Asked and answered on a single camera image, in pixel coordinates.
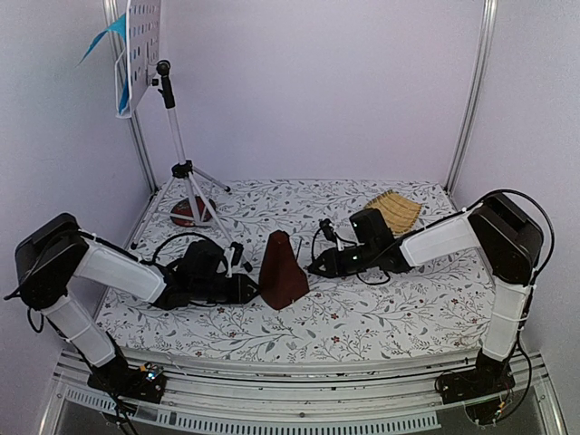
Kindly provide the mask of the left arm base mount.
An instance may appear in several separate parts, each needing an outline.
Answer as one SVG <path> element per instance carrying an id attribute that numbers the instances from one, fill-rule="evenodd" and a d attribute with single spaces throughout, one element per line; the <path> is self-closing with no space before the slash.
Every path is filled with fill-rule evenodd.
<path id="1" fill-rule="evenodd" d="M 167 384 L 163 369 L 151 362 L 138 368 L 128 365 L 122 357 L 115 357 L 102 367 L 91 366 L 89 387 L 114 396 L 160 404 Z"/>

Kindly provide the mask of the dark red wooden metronome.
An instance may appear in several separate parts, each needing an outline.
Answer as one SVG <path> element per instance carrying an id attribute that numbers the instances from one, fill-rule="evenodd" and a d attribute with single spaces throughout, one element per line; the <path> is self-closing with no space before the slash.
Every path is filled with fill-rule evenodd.
<path id="1" fill-rule="evenodd" d="M 270 234 L 258 285 L 265 303 L 275 310 L 287 308 L 309 293 L 306 273 L 297 263 L 286 232 Z"/>

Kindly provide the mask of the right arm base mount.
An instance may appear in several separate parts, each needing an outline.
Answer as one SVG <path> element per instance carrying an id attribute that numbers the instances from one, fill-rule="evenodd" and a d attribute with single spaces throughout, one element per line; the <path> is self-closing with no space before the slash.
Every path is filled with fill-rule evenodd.
<path id="1" fill-rule="evenodd" d="M 434 382 L 444 404 L 481 399 L 496 394 L 495 399 L 467 405 L 468 418 L 479 426 L 496 423 L 506 408 L 516 386 L 507 363 L 478 358 L 473 369 L 444 372 Z"/>

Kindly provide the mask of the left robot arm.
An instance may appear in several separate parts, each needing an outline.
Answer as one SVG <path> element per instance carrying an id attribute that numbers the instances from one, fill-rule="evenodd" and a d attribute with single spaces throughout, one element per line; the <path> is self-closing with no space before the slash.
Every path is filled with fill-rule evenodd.
<path id="1" fill-rule="evenodd" d="M 240 305 L 259 294 L 237 242 L 223 248 L 194 233 L 185 253 L 162 264 L 156 248 L 151 258 L 83 231 L 76 218 L 62 213 L 20 242 L 14 252 L 17 287 L 7 299 L 21 300 L 71 343 L 90 368 L 99 388 L 143 394 L 160 388 L 160 368 L 130 367 L 120 346 L 97 325 L 72 295 L 69 285 L 82 280 L 122 291 L 164 311 L 190 305 Z"/>

